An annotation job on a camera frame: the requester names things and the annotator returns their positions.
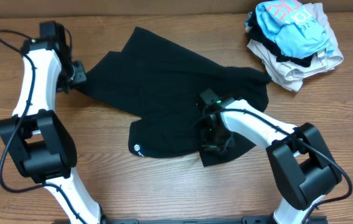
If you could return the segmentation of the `black t-shirt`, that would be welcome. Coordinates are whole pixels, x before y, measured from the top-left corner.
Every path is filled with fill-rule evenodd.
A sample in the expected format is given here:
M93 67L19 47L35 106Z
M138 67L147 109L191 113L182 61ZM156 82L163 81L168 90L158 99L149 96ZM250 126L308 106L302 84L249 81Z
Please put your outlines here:
M108 53L87 73L82 94L138 116L130 125L129 151L170 158L199 153L204 166L232 161L254 146L235 134L220 152L203 149L199 95L246 100L259 111L268 105L270 77L249 67L223 67L153 32L136 27L120 52Z

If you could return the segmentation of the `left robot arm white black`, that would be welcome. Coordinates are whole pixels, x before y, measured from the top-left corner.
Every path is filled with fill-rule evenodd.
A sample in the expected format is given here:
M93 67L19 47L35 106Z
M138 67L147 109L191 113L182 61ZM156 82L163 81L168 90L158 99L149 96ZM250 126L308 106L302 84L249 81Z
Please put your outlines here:
M86 82L83 64L72 59L71 34L63 25L48 21L39 28L39 38L27 36L16 50L22 56L24 76L12 116L0 120L0 137L5 144L0 185L15 194L45 188L70 223L106 223L101 206L77 172L75 143L55 112L58 92L68 93ZM34 186L12 189L6 185L3 167L7 156L21 176L35 182Z

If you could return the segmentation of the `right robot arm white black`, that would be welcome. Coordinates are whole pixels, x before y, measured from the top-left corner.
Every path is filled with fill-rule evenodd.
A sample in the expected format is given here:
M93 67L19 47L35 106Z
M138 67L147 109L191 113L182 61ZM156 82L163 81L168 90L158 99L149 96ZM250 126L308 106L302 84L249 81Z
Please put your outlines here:
M267 152L282 201L273 213L244 216L243 223L327 223L312 212L341 182L342 172L315 126L283 123L246 100L220 98L211 89L200 93L198 106L202 152L226 159L240 149L238 136Z

